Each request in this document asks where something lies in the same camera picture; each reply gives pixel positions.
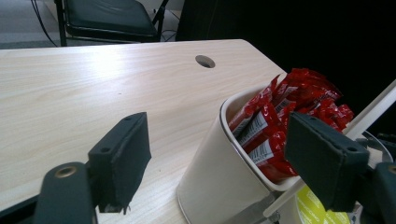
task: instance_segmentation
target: black chair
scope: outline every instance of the black chair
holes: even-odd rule
[[[151,20],[135,0],[55,0],[61,46],[66,39],[160,42],[167,3],[163,0]]]

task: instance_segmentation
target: white container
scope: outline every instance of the white container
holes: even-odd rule
[[[177,198],[189,223],[225,223],[268,197],[271,191],[283,192],[300,178],[272,183],[240,147],[228,127],[233,115],[262,88],[240,92],[224,102],[183,175]]]

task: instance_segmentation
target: yellow object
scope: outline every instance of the yellow object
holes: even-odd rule
[[[297,210],[304,224],[350,224],[347,213],[326,211],[312,190],[305,186],[296,194]]]

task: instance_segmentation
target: chair seat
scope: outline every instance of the chair seat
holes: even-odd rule
[[[66,0],[64,7],[66,30],[71,35],[103,32],[124,39],[128,35],[157,35],[146,9],[135,0]]]

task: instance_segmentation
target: wooden table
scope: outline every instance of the wooden table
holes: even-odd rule
[[[86,162],[120,119],[147,111],[152,159],[131,211],[99,223],[185,223],[176,187],[220,105],[277,74],[243,40],[0,50],[0,211],[37,195],[51,168]]]

